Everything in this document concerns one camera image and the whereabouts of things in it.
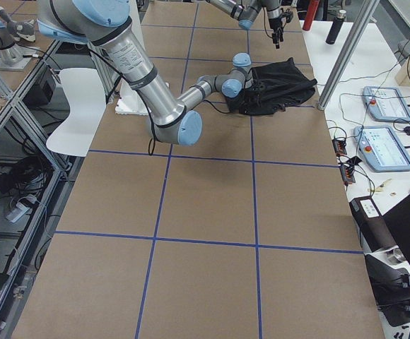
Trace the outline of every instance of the bottle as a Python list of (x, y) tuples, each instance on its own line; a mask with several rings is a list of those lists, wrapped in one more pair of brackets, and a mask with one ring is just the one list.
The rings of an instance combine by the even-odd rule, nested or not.
[(340, 28), (344, 24), (345, 17), (346, 17), (346, 11), (344, 9), (341, 9), (337, 13), (337, 16), (334, 18), (334, 22), (332, 23), (331, 30), (329, 31), (329, 34), (327, 35), (327, 38), (326, 38), (327, 44), (335, 43), (337, 35), (339, 35)]

